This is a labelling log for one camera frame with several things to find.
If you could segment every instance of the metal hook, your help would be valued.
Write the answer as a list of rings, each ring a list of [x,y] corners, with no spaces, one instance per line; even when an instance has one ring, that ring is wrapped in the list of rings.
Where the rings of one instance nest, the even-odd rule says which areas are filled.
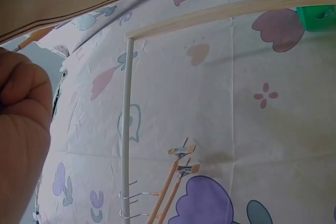
[[[155,193],[138,193],[138,194],[135,194],[133,196],[129,196],[129,197],[125,197],[122,192],[120,191],[119,192],[119,198],[122,198],[122,199],[131,199],[131,198],[134,198],[136,196],[139,196],[139,195],[157,195]]]
[[[132,182],[132,183],[129,183],[129,185],[131,186],[131,185],[134,185],[135,183],[137,183],[138,181],[137,180],[135,180],[134,182]]]
[[[135,217],[138,217],[138,216],[149,216],[148,214],[138,214],[138,215],[134,215],[134,216],[125,216],[124,213],[122,212],[122,210],[119,211],[119,216],[125,220],[128,220],[128,219],[132,219],[132,218],[135,218]]]

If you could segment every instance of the metal clip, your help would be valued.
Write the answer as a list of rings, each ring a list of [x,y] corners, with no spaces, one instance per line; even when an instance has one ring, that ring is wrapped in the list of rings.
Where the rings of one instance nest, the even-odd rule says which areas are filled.
[[[148,214],[138,214],[138,215],[134,215],[134,216],[125,216],[124,213],[122,212],[122,210],[119,211],[119,216],[125,220],[128,220],[128,219],[132,219],[132,218],[135,218],[135,217],[138,217],[138,216],[149,216]]]
[[[190,153],[193,153],[196,149],[196,144],[190,145],[188,147],[185,147],[186,143],[188,142],[188,137],[184,141],[183,147],[181,148],[171,148],[168,150],[168,154],[175,154],[178,158],[182,158],[185,155],[188,155]]]
[[[185,166],[179,165],[177,167],[177,171],[179,172],[181,177],[184,177],[188,174],[197,173],[199,169],[200,169],[200,164],[191,165],[191,166],[189,166],[189,165],[185,165]]]

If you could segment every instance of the fist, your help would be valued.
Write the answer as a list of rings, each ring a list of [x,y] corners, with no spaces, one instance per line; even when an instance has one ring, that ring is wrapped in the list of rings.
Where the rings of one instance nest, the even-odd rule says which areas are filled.
[[[53,95],[41,67],[3,48],[0,88],[0,214],[18,223],[49,150]]]

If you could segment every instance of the teal cloud print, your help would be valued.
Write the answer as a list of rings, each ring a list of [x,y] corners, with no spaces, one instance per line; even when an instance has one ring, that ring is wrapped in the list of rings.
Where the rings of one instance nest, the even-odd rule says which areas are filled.
[[[122,121],[121,121],[122,113],[120,113],[118,117],[117,130],[118,135],[121,137],[122,130]],[[130,106],[130,140],[139,142],[139,130],[141,125],[141,110],[140,106],[136,103],[131,104]]]

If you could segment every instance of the purple cloud print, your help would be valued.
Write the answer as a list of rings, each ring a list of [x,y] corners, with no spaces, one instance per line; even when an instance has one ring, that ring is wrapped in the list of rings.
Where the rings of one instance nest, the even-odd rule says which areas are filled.
[[[61,195],[63,192],[63,188],[65,185],[65,167],[63,163],[59,163],[57,166],[57,170],[55,172],[55,180],[53,183],[53,192],[56,196]]]
[[[186,185],[186,195],[176,203],[177,216],[168,224],[232,224],[233,205],[225,189],[213,179],[195,176]]]

